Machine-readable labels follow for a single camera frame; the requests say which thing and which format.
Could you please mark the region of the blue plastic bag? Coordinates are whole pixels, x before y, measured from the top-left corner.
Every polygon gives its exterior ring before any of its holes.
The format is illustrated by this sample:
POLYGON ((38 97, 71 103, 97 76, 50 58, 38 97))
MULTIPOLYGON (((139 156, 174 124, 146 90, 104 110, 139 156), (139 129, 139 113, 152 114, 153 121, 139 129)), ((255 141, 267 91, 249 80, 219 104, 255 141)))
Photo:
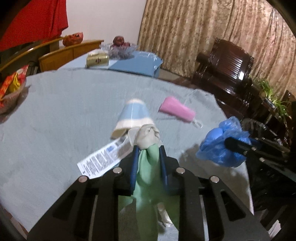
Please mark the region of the blue plastic bag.
POLYGON ((199 160, 209 160, 224 167, 236 168, 240 166, 246 161, 246 157, 227 149, 224 144, 227 138, 235 138, 246 144, 251 144, 249 132, 244 131, 239 119, 232 116, 207 133, 196 152, 196 157, 199 160))

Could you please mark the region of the green rubber glove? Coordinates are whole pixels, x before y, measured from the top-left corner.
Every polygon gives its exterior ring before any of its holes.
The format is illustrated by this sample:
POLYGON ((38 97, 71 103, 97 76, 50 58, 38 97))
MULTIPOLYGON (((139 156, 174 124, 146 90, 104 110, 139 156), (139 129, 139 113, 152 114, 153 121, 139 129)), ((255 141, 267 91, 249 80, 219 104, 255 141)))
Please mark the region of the green rubber glove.
POLYGON ((161 146, 159 130, 155 125, 147 124, 140 128, 131 128, 128 137, 136 132, 133 144, 139 147, 138 167, 136 170, 135 190, 131 197, 118 198, 118 210, 136 201, 136 217, 141 240, 158 239, 158 204, 164 206, 161 214, 169 217, 176 228, 179 227, 180 198, 169 196, 162 182, 159 148, 161 146))

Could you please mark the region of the white blue medicine box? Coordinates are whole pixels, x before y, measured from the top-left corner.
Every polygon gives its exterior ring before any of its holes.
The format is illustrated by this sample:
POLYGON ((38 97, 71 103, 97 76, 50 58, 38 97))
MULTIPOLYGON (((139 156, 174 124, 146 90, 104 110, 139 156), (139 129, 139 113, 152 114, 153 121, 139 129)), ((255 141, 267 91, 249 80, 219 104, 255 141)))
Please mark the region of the white blue medicine box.
POLYGON ((89 179, 100 177, 129 155, 132 149, 128 136, 124 135, 78 162, 78 169, 89 179))

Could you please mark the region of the blue paper cup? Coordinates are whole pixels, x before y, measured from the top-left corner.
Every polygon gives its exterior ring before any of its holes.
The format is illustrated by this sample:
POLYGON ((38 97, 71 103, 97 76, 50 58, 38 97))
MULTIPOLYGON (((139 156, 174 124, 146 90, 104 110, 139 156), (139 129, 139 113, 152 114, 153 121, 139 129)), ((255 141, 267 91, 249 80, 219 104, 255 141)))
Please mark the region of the blue paper cup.
POLYGON ((142 127, 148 124, 154 125, 154 121, 150 117, 146 104, 140 99, 131 99, 124 105, 111 138, 120 138, 131 128, 142 127))

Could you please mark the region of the black lined trash bin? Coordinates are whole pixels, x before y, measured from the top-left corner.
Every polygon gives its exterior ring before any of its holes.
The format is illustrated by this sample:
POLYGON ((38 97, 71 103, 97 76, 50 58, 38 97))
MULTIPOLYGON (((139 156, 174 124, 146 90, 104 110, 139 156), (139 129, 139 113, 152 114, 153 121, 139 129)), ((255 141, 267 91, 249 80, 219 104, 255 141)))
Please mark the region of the black lined trash bin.
POLYGON ((270 120, 267 124, 245 118, 241 122, 242 129, 248 131, 252 138, 267 139, 285 148, 290 148, 289 137, 286 136, 286 126, 278 120, 270 120))

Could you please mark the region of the dark wooden side table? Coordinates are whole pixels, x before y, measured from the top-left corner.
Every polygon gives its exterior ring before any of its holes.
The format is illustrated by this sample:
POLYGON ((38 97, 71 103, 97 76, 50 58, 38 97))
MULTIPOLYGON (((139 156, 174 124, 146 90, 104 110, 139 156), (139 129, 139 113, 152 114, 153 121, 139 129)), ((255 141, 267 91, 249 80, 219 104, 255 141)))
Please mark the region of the dark wooden side table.
POLYGON ((260 96, 251 97, 248 109, 243 119, 245 118, 254 119, 264 124, 267 124, 270 120, 278 120, 286 126, 286 136, 289 137, 289 139, 293 137, 292 120, 287 117, 285 120, 282 120, 273 110, 271 103, 260 96))

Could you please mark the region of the potted green plant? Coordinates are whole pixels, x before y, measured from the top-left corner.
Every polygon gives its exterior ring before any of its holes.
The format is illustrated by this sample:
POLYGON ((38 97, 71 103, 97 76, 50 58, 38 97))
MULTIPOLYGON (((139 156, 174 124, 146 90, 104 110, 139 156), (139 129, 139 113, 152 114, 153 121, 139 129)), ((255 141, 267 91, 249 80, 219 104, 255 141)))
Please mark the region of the potted green plant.
POLYGON ((273 106, 273 110, 282 120, 285 120, 286 117, 290 117, 287 107, 289 101, 280 100, 280 98, 274 92, 274 88, 265 78, 255 78, 254 82, 262 88, 264 99, 268 100, 271 103, 271 105, 273 106))

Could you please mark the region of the grey table cloth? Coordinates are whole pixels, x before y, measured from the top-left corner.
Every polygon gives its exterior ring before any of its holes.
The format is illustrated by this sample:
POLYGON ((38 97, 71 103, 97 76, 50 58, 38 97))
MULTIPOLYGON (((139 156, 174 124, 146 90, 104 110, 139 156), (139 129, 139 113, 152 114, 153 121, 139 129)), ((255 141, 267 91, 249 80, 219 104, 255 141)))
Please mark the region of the grey table cloth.
POLYGON ((216 175, 253 209, 245 164, 225 168, 196 158, 206 134, 225 120, 208 92, 108 70, 62 69, 29 76, 14 111, 1 118, 1 204, 30 230, 80 176, 77 163, 110 142, 131 99, 142 100, 167 155, 195 175, 216 175), (198 128, 159 112, 173 96, 194 110, 198 128))

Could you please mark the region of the blue covered coffee table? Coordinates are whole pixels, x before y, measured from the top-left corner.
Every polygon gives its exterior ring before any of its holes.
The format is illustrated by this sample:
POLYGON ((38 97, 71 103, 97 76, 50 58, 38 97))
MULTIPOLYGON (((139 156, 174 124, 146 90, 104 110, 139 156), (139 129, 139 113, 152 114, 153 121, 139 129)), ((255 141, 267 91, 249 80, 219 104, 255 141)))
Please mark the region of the blue covered coffee table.
MULTIPOLYGON (((75 58, 59 69, 86 69, 86 58, 88 54, 97 52, 98 50, 96 49, 75 58)), ((162 63, 162 59, 154 53, 134 51, 132 58, 125 60, 109 59, 109 64, 107 66, 94 66, 89 67, 89 69, 105 69, 158 78, 162 63)))

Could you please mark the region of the patterned beige curtain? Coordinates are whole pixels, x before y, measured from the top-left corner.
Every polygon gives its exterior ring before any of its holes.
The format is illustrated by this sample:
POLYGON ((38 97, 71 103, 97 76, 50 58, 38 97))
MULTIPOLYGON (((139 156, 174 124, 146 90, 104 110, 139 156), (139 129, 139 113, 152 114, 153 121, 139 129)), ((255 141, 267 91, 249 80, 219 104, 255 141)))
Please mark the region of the patterned beige curtain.
POLYGON ((138 46, 163 59, 163 68, 184 77, 196 71, 199 53, 216 38, 254 58, 252 77, 278 93, 295 93, 295 36, 267 1, 147 1, 138 46))

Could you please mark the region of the glass snack bowl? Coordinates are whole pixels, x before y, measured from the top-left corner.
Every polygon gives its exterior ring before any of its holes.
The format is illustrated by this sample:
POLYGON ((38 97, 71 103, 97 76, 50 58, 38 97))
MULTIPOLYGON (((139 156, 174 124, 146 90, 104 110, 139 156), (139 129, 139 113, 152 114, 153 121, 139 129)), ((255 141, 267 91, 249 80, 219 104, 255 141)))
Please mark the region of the glass snack bowl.
POLYGON ((27 79, 25 78, 24 82, 17 91, 4 96, 4 98, 1 100, 0 114, 5 114, 16 106, 17 100, 26 86, 26 82, 27 79))

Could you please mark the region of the glass fruit bowl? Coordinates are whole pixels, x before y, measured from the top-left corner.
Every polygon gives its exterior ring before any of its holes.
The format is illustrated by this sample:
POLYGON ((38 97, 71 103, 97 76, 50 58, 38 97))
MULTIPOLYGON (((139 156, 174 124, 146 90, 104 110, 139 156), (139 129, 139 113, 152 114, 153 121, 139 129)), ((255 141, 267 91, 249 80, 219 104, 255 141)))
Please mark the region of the glass fruit bowl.
POLYGON ((133 52, 137 49, 136 44, 130 46, 115 46, 113 44, 101 44, 100 49, 108 52, 110 59, 125 60, 133 57, 133 52))

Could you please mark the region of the red yellow snack packets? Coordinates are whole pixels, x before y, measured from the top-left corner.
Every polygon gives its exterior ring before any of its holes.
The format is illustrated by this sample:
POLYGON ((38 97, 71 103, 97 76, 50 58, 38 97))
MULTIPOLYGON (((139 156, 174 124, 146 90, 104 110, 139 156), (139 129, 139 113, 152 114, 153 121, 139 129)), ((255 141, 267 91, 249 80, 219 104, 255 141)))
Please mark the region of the red yellow snack packets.
POLYGON ((1 85, 1 100, 4 96, 17 91, 27 76, 27 70, 29 65, 24 65, 13 74, 6 77, 3 84, 1 85))

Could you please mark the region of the tissue box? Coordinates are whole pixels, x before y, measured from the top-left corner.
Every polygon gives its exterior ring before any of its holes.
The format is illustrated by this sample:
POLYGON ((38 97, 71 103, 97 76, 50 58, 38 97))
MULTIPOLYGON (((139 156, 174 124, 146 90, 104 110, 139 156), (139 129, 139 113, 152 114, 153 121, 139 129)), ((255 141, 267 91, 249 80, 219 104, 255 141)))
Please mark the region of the tissue box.
POLYGON ((109 55, 105 52, 91 53, 86 58, 86 67, 107 66, 109 64, 109 55))

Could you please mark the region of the red apples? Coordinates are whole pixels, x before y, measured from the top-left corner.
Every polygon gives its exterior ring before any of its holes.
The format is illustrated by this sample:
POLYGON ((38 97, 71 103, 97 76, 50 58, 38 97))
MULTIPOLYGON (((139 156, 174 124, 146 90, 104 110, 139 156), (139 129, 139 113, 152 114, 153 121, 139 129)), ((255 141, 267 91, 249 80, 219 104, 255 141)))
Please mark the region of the red apples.
POLYGON ((126 42, 123 36, 116 36, 113 39, 113 47, 130 47, 131 44, 129 42, 126 42))

